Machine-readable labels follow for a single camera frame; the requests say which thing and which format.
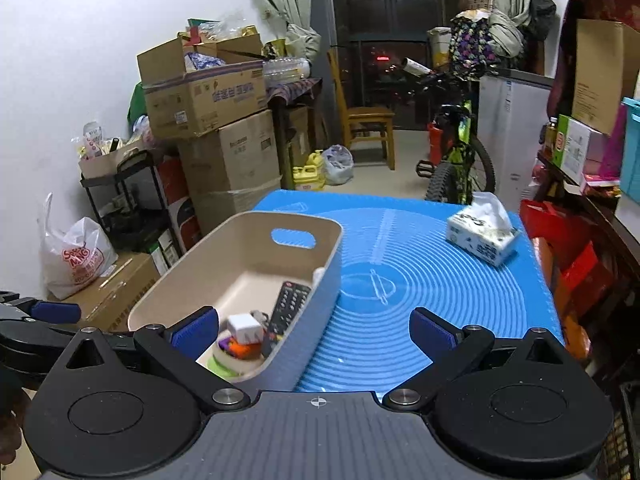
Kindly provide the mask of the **white packing tape roll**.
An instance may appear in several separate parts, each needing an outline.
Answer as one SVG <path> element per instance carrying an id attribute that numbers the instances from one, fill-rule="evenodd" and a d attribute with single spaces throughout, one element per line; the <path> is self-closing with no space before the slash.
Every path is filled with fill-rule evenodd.
<path id="1" fill-rule="evenodd" d="M 255 373 L 264 362 L 265 359 L 262 356 L 246 360 L 230 356 L 219 347 L 219 344 L 213 344 L 210 347 L 210 356 L 206 367 L 219 377 L 237 378 Z"/>

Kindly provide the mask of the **purple orange toy knife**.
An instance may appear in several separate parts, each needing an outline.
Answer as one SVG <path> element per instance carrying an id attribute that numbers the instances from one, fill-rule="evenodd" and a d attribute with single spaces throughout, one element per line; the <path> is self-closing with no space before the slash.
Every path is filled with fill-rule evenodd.
<path id="1" fill-rule="evenodd" d="M 238 360 L 256 360 L 262 355 L 262 344 L 240 344 L 233 337 L 217 341 L 219 349 Z"/>

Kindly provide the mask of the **white power adapter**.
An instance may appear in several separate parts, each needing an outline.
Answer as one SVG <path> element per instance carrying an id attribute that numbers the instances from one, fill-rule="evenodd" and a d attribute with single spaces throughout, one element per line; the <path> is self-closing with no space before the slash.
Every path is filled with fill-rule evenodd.
<path id="1" fill-rule="evenodd" d="M 227 327 L 238 344 L 260 344 L 264 339 L 262 323 L 250 313 L 232 314 L 227 318 Z"/>

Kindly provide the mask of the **beige plastic storage bin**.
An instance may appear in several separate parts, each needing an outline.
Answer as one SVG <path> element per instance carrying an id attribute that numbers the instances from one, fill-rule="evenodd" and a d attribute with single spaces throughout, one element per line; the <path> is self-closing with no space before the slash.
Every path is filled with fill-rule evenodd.
<path id="1" fill-rule="evenodd" d="M 247 211 L 221 223 L 198 242 L 132 308 L 128 327 L 169 327 L 204 306 L 221 320 L 273 311 L 282 284 L 306 285 L 308 298 L 283 339 L 259 365 L 232 384 L 250 396 L 292 391 L 333 313 L 341 288 L 343 228 L 331 219 Z"/>

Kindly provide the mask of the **black tv remote control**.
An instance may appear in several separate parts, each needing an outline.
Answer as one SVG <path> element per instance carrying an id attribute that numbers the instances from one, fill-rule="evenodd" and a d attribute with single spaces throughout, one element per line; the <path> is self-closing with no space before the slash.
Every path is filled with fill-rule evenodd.
<path id="1" fill-rule="evenodd" d="M 310 291 L 311 288 L 303 284 L 291 281 L 282 284 L 262 340 L 260 352 L 265 359 L 277 348 L 297 313 L 304 306 Z"/>

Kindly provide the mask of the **white red plastic bag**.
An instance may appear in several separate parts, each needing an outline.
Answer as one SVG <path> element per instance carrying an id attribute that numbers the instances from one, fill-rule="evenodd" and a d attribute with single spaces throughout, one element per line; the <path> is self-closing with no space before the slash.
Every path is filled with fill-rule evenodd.
<path id="1" fill-rule="evenodd" d="M 58 300 L 83 290 L 99 278 L 118 255 L 104 229 L 82 217 L 66 232 L 51 223 L 53 194 L 44 200 L 38 218 L 44 286 Z"/>

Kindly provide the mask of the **brown cardboard box on floor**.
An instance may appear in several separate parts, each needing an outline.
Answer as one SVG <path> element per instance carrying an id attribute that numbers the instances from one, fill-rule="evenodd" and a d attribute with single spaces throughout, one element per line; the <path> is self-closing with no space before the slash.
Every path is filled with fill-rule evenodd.
<path id="1" fill-rule="evenodd" d="M 124 332 L 131 310 L 159 279 L 150 255 L 120 252 L 117 261 L 88 287 L 64 300 L 48 292 L 48 300 L 78 304 L 80 321 L 66 325 Z"/>

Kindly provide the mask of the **blue silicone baking mat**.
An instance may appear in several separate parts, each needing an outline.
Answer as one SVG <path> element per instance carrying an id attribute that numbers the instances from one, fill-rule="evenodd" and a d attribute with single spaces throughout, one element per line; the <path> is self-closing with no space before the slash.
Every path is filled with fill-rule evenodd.
<path id="1" fill-rule="evenodd" d="M 257 207 L 328 218 L 343 228 L 341 291 L 299 392 L 384 396 L 430 365 L 409 336 L 417 307 L 458 327 L 484 326 L 499 338 L 520 338 L 532 327 L 562 335 L 525 234 L 511 258 L 494 268 L 447 242 L 454 205 L 281 190 Z"/>

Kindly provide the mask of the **white tissue pack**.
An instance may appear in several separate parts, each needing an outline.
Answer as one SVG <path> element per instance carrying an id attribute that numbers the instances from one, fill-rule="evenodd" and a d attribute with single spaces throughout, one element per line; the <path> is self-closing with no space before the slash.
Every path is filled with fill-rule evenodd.
<path id="1" fill-rule="evenodd" d="M 447 219 L 446 240 L 494 268 L 514 253 L 520 235 L 495 194 L 474 192 L 472 203 Z"/>

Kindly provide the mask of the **large stacked cardboard box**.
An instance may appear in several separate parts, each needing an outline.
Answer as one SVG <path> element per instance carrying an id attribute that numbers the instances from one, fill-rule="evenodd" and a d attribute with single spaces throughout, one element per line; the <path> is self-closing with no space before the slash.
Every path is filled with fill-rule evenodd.
<path id="1" fill-rule="evenodd" d="M 186 184 L 204 235 L 253 209 L 281 187 L 270 110 L 178 143 Z"/>

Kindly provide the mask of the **grey plastic bag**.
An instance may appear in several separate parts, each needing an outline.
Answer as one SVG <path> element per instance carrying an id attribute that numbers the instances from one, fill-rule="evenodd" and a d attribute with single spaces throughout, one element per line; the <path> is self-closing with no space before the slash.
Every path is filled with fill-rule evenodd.
<path id="1" fill-rule="evenodd" d="M 328 185 L 343 185 L 354 176 L 354 158 L 343 145 L 335 144 L 324 150 L 322 160 Z"/>

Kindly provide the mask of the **green white carton box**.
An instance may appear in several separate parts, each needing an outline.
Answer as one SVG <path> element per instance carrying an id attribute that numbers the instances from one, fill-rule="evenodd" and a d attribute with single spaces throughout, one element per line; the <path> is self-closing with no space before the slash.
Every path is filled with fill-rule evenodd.
<path id="1" fill-rule="evenodd" d="M 578 120 L 560 115 L 556 125 L 553 161 L 570 180 L 582 184 L 586 174 L 597 174 L 608 137 Z"/>

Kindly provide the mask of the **wooden chair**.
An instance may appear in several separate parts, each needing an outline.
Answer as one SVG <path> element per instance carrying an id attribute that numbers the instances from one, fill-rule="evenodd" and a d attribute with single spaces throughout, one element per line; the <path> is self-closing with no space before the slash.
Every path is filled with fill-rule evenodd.
<path id="1" fill-rule="evenodd" d="M 380 142 L 388 168 L 395 170 L 396 153 L 393 125 L 395 114 L 384 106 L 349 107 L 337 59 L 332 51 L 326 52 L 326 56 L 336 92 L 336 105 L 344 147 L 350 150 L 352 144 Z"/>

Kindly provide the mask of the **white freezer cabinet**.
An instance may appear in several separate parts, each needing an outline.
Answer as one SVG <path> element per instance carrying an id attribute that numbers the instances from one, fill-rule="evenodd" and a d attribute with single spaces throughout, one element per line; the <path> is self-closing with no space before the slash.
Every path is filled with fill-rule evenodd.
<path id="1" fill-rule="evenodd" d="M 520 70 L 480 78 L 477 135 L 494 165 L 495 194 L 507 210 L 520 209 L 532 180 L 551 88 L 550 78 Z"/>

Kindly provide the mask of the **open top cardboard box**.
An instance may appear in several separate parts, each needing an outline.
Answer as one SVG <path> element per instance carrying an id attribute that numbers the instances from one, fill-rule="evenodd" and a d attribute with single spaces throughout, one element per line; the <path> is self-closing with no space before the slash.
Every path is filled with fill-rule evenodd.
<path id="1" fill-rule="evenodd" d="M 176 37 L 137 61 L 158 140 L 198 138 L 267 108 L 259 35 L 200 44 Z"/>

